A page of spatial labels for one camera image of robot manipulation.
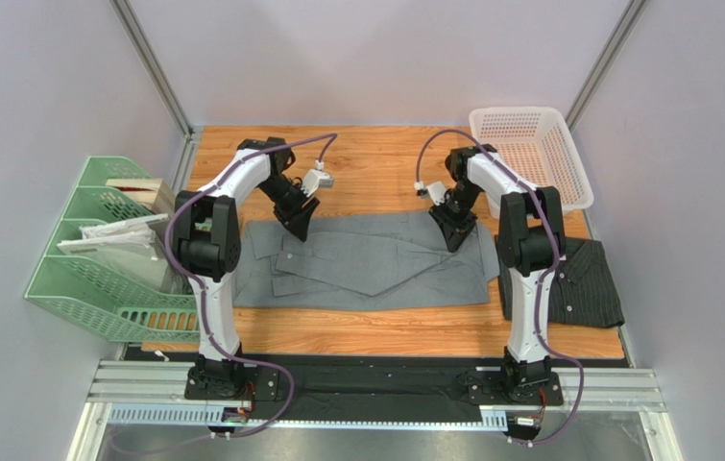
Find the grey long sleeve shirt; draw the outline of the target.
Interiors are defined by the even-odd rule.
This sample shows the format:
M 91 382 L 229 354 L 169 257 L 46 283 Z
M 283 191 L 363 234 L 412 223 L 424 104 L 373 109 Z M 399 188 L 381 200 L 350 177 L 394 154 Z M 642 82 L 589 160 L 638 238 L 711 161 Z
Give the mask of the grey long sleeve shirt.
M 275 221 L 246 225 L 238 307 L 379 311 L 486 303 L 500 274 L 483 225 L 455 252 L 426 211 L 315 218 L 306 241 Z

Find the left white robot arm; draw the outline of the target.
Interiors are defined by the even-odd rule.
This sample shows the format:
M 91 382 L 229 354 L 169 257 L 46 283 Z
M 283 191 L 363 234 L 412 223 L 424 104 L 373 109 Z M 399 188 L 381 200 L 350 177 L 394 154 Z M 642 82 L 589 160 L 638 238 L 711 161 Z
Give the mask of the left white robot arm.
M 296 160 L 282 138 L 242 141 L 228 166 L 207 185 L 185 190 L 166 233 L 167 258 L 192 286 L 201 328 L 190 369 L 193 389 L 232 396 L 245 385 L 241 340 L 233 318 L 233 276 L 242 255 L 238 211 L 256 189 L 273 203 L 283 228 L 305 241 L 319 201 L 316 192 L 333 178 L 321 159 L 297 180 L 285 171 Z

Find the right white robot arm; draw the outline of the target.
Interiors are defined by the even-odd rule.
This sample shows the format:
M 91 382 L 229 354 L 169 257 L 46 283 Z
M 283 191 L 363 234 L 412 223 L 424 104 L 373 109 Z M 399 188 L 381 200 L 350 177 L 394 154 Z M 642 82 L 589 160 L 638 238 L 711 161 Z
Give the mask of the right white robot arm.
M 549 291 L 564 245 L 563 212 L 558 190 L 524 180 L 483 146 L 451 150 L 445 166 L 455 181 L 427 190 L 430 216 L 447 249 L 456 252 L 475 228 L 472 212 L 482 193 L 499 204 L 495 244 L 504 274 L 511 281 L 512 328 L 502 372 L 507 388 L 531 388 L 550 379 L 547 345 Z

